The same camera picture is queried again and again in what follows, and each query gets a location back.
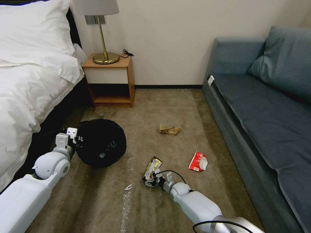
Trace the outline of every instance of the white pillow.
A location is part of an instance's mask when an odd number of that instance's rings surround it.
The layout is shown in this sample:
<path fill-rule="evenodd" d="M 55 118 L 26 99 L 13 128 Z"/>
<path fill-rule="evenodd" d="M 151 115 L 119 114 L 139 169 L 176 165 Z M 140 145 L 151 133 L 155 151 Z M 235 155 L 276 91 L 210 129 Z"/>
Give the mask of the white pillow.
<path fill-rule="evenodd" d="M 33 63 L 75 83 L 80 70 L 72 56 L 75 49 L 66 18 L 69 3 L 70 0 L 50 0 L 0 6 L 0 67 L 9 62 Z"/>

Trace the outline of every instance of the crumpled paper bag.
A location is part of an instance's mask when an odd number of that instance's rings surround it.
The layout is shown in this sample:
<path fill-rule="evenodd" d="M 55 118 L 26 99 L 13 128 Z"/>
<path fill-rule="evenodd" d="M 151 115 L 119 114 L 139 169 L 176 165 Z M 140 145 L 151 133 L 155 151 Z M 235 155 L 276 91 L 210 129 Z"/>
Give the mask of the crumpled paper bag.
<path fill-rule="evenodd" d="M 164 134 L 170 134 L 170 135 L 176 135 L 180 131 L 179 127 L 164 127 L 162 124 L 160 124 L 160 132 Z"/>

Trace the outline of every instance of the white wall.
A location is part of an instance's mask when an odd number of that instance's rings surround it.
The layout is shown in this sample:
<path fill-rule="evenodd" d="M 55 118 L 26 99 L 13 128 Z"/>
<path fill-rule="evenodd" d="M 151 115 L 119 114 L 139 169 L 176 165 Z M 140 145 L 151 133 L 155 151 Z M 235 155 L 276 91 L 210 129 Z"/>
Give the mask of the white wall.
<path fill-rule="evenodd" d="M 305 16 L 305 19 L 303 20 L 301 27 L 303 28 L 311 28 L 311 7 L 308 11 L 307 15 Z"/>
<path fill-rule="evenodd" d="M 106 16 L 108 51 L 134 53 L 135 84 L 202 84 L 215 37 L 267 36 L 271 25 L 300 26 L 310 0 L 118 0 Z M 75 15 L 87 55 L 101 52 L 97 25 Z"/>

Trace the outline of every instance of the lamp shade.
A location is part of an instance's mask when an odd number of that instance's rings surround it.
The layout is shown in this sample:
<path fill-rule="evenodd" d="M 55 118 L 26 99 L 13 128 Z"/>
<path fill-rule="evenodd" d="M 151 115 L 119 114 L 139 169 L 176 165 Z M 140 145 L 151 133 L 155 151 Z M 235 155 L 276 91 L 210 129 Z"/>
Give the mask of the lamp shade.
<path fill-rule="evenodd" d="M 77 15 L 114 15 L 119 13 L 117 0 L 73 0 Z"/>

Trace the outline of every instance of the carpet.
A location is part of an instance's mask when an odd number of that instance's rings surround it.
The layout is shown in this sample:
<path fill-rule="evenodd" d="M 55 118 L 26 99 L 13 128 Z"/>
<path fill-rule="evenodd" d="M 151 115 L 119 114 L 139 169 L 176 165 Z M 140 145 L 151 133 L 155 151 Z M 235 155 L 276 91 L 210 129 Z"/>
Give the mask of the carpet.
<path fill-rule="evenodd" d="M 125 155 L 99 169 L 74 155 L 70 171 L 28 233 L 192 232 L 192 222 L 170 195 L 142 182 L 153 156 L 163 161 L 161 170 L 180 173 L 193 190 L 216 202 L 224 216 L 241 216 L 263 229 L 201 90 L 137 89 L 133 108 L 76 108 L 64 127 L 96 118 L 124 129 Z M 160 123 L 181 130 L 176 136 L 160 134 Z M 207 157 L 206 171 L 188 169 L 196 150 Z"/>

